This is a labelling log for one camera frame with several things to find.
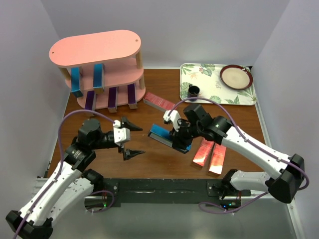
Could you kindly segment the silver purple toothpaste box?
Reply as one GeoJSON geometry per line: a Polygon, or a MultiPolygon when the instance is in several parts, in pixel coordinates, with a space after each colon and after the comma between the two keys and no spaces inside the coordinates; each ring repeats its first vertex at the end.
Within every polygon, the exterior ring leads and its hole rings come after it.
{"type": "Polygon", "coordinates": [[[117,98],[118,98],[118,88],[117,87],[109,88],[107,108],[110,113],[117,112],[117,106],[118,106],[117,98]]]}

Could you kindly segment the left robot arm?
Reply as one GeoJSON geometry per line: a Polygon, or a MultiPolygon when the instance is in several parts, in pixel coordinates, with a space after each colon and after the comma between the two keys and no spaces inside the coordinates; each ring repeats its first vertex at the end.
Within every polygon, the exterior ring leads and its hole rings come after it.
{"type": "Polygon", "coordinates": [[[102,132],[97,119],[87,119],[78,130],[71,145],[50,178],[35,196],[20,210],[11,210],[6,221],[15,237],[48,239],[61,217],[86,196],[103,191],[103,176],[87,167],[95,159],[97,149],[117,148],[124,160],[131,159],[141,150],[125,149],[132,131],[141,131],[126,117],[113,121],[113,130],[102,132]]]}

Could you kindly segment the blue toothpaste box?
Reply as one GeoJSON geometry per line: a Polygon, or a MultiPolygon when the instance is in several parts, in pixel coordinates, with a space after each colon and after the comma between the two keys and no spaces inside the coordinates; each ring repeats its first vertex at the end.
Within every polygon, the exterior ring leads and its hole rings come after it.
{"type": "Polygon", "coordinates": [[[104,93],[104,64],[95,64],[93,72],[93,90],[96,94],[104,93]]]}
{"type": "Polygon", "coordinates": [[[188,153],[191,150],[191,144],[188,145],[185,149],[177,147],[176,145],[173,146],[173,140],[171,139],[170,133],[167,129],[164,129],[163,127],[153,124],[149,133],[148,137],[172,148],[175,149],[183,154],[188,153]]]}
{"type": "Polygon", "coordinates": [[[80,67],[71,68],[71,93],[77,97],[83,97],[82,69],[80,67]]]}

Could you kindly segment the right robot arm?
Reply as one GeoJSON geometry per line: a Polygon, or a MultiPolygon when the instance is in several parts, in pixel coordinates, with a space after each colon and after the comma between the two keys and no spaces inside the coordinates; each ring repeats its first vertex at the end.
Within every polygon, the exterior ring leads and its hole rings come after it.
{"type": "Polygon", "coordinates": [[[187,152],[193,139],[202,137],[207,141],[230,148],[254,162],[262,172],[230,170],[222,180],[222,190],[232,196],[242,190],[270,193],[282,203],[290,203],[306,179],[305,161],[298,155],[276,151],[254,139],[240,129],[232,120],[223,116],[212,117],[200,104],[190,104],[183,110],[182,119],[176,110],[166,111],[163,120],[172,124],[170,131],[172,147],[187,152]]]}

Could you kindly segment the blue toothpaste box front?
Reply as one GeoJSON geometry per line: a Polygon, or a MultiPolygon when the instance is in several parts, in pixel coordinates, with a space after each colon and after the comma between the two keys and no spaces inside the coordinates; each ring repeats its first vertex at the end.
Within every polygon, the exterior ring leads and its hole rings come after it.
{"type": "Polygon", "coordinates": [[[71,68],[71,93],[77,97],[83,97],[82,69],[80,67],[71,68]]]}

